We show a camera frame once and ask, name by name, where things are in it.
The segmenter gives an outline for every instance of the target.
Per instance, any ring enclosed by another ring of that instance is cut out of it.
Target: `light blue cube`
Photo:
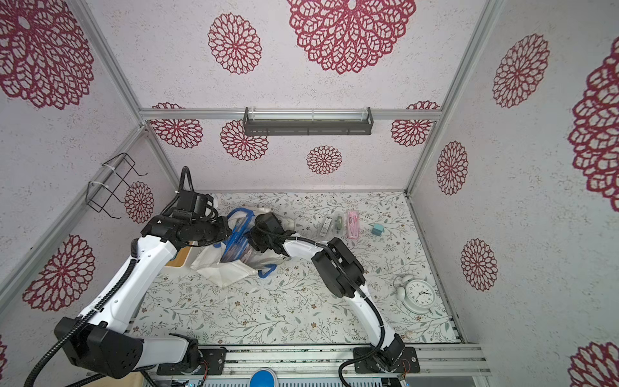
[[[379,237],[383,234],[383,231],[385,231],[385,228],[383,227],[383,225],[380,224],[375,224],[374,228],[372,228],[372,234]]]

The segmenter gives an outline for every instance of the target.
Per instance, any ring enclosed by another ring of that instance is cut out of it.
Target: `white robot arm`
[[[291,237],[300,237],[300,236],[301,235],[297,233],[291,235]],[[286,251],[287,255],[291,257],[305,259],[307,261],[311,261],[312,258],[314,258],[317,254],[324,251],[324,248],[321,248],[312,243],[300,241],[300,240],[287,240],[283,243],[283,246],[284,246],[284,250]],[[362,292],[367,297],[370,297],[370,299],[372,299],[370,289],[368,288],[367,285],[365,284],[359,285],[359,288],[361,288]],[[380,324],[378,323],[378,318],[374,314],[374,311],[372,311],[368,303],[365,302],[365,300],[361,296],[361,293],[357,290],[355,290],[354,296],[352,298],[351,297],[344,297],[344,298],[346,299],[346,301],[348,301],[348,304],[350,305],[351,309],[354,311],[355,316],[357,316],[357,319],[359,320],[359,322],[361,323],[365,331],[368,333],[368,338],[370,339],[370,343],[373,346],[377,346],[378,341],[380,340],[380,337],[381,337],[381,330],[380,330]],[[396,336],[396,332],[393,330],[391,325],[384,323],[384,328],[385,328],[385,337],[384,337],[383,344],[380,348],[381,350],[386,350],[391,345],[391,343],[393,342]]]
[[[370,289],[363,277],[363,266],[346,244],[339,238],[318,243],[294,231],[285,231],[272,212],[257,216],[254,223],[248,235],[249,244],[260,252],[270,249],[290,257],[310,260],[331,294],[348,301],[374,346],[372,359],[382,370],[394,370],[404,351],[404,342],[384,322],[374,306]]]
[[[191,187],[191,175],[184,167],[178,194],[160,215],[149,221],[142,237],[132,242],[131,256],[110,283],[77,318],[65,317],[56,325],[54,333],[59,341],[30,372],[25,387],[34,385],[45,364],[60,348],[73,365],[112,378],[122,378],[133,370],[161,363],[173,363],[177,370],[186,373],[199,368],[200,353],[195,338],[177,334],[137,338],[124,334],[150,284],[177,251],[189,246],[190,241],[206,246],[224,241],[232,233],[227,219],[220,217],[212,205],[211,196],[183,189],[185,176]],[[271,249],[311,260],[325,286],[336,297],[346,298],[368,333],[373,349],[367,357],[372,357],[386,372],[398,366],[404,343],[383,321],[372,302],[361,264],[340,239],[317,243],[291,231],[285,232],[273,213],[256,217],[247,237],[255,250]],[[343,367],[357,360],[342,364],[343,381]]]

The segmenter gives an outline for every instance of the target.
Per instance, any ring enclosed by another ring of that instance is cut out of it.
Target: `table surface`
[[[383,317],[408,343],[459,342],[440,297],[416,315],[396,300],[394,280],[413,274],[436,284],[401,192],[217,194],[219,211],[268,207],[295,219],[295,229],[316,238],[322,218],[356,210],[361,233],[343,241],[365,269]],[[381,224],[380,237],[372,235]],[[367,335],[345,300],[324,286],[311,262],[291,258],[267,278],[247,277],[224,289],[188,267],[165,267],[150,286],[131,327],[135,336],[179,333],[201,344],[366,343]]]

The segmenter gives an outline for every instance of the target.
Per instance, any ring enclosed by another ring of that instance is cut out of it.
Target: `pink case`
[[[359,239],[359,213],[357,211],[348,212],[348,239]]]

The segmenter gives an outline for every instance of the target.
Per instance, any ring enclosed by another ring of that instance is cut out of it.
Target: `red flower pattern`
[[[246,136],[241,120],[226,123],[219,136],[226,152],[239,160],[260,159],[269,148],[267,136]]]
[[[611,342],[578,347],[568,368],[570,387],[619,386],[619,348]]]
[[[406,109],[435,110],[438,108],[440,106],[436,102],[419,101],[409,105]],[[423,144],[431,128],[431,120],[395,120],[391,124],[391,137],[400,145],[415,146]]]
[[[124,209],[135,223],[144,223],[150,219],[155,208],[153,192],[141,181],[135,181],[127,188],[124,195]]]
[[[462,249],[462,273],[472,287],[482,292],[489,290],[496,281],[495,254],[483,240],[471,239]]]
[[[94,271],[95,257],[88,242],[79,235],[69,235],[28,286],[22,300],[33,309],[59,311],[88,289]]]
[[[529,98],[542,81],[549,56],[543,35],[529,35],[510,48],[496,69],[492,88],[496,103],[511,108]]]
[[[184,109],[175,103],[158,103],[153,109]],[[177,148],[193,148],[202,141],[202,126],[198,120],[150,120],[160,139]]]
[[[4,371],[6,363],[6,346],[2,342],[2,336],[0,336],[0,380],[2,380],[2,372]]]
[[[328,175],[342,165],[342,154],[339,150],[330,146],[315,147],[309,152],[307,163],[312,172]]]
[[[0,2],[0,83],[37,108],[79,105],[94,79],[88,41],[62,0]]]
[[[247,74],[260,62],[262,46],[256,30],[238,15],[222,14],[209,31],[210,52],[232,74]]]
[[[323,70],[360,72],[393,50],[414,0],[288,0],[297,45]]]
[[[587,77],[587,90],[572,113],[572,165],[587,177],[587,189],[609,198],[619,212],[619,37],[610,55]]]
[[[469,172],[469,160],[462,144],[452,141],[445,145],[436,163],[436,180],[445,195],[458,192]]]

